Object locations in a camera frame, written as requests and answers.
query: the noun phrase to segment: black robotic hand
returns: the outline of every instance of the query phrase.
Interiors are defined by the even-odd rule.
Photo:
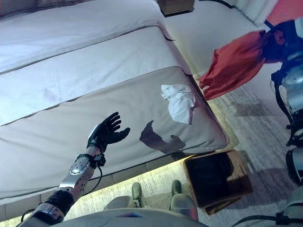
[[[121,120],[118,112],[113,113],[106,118],[101,124],[96,125],[90,133],[87,148],[97,147],[104,152],[108,144],[117,143],[125,139],[129,134],[130,128],[116,132],[120,128]]]

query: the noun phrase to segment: wall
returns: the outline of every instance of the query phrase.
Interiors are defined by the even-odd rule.
[[[303,0],[280,0],[267,20],[277,25],[298,17],[303,17]]]
[[[279,0],[224,0],[224,2],[237,7],[238,10],[256,25],[261,25],[265,22]]]

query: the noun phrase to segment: robotic arm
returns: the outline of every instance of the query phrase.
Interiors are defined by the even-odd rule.
[[[120,128],[119,119],[119,113],[116,112],[94,127],[89,135],[86,153],[77,156],[59,188],[20,223],[19,227],[47,227],[63,221],[72,205],[83,195],[96,167],[101,172],[100,166],[104,166],[106,161],[104,152],[107,145],[120,142],[130,132],[130,128],[116,132]]]

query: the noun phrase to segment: bed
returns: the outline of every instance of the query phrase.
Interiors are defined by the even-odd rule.
[[[95,0],[0,20],[0,220],[43,201],[113,112],[131,132],[108,146],[98,188],[228,144],[162,18],[152,0]],[[173,84],[195,95],[190,124],[161,96]]]

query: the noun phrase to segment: white bed sheet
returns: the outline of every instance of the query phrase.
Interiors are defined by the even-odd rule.
[[[162,19],[153,0],[95,0],[0,20],[0,74],[142,27],[170,38]]]
[[[147,27],[0,75],[0,125],[155,70],[181,66],[167,42],[158,27]]]

